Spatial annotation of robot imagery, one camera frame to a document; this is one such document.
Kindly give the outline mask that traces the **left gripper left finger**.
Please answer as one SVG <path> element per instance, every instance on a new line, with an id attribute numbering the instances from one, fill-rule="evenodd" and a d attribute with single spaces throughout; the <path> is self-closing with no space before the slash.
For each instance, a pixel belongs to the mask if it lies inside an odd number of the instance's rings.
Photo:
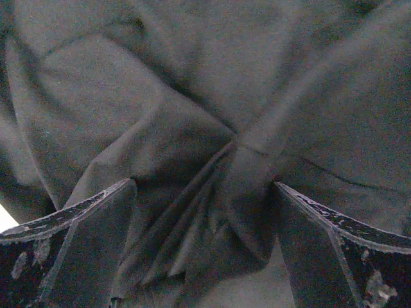
<path id="1" fill-rule="evenodd" d="M 136 184 L 1 233 L 1 307 L 110 307 Z"/>

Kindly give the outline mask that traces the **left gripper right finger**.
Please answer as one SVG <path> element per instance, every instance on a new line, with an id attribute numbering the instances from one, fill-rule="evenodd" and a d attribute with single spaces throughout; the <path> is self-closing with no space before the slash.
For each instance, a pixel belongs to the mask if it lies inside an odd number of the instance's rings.
<path id="1" fill-rule="evenodd" d="M 410 307 L 410 238 L 359 222 L 280 182 L 277 234 L 296 307 Z"/>

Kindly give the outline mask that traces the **black t shirt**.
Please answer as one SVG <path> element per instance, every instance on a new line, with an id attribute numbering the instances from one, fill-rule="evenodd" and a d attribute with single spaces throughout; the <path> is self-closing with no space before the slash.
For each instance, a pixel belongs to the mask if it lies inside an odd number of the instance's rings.
<path id="1" fill-rule="evenodd" d="M 2 1 L 3 207 L 126 178 L 110 307 L 296 307 L 276 182 L 410 238 L 410 2 Z"/>

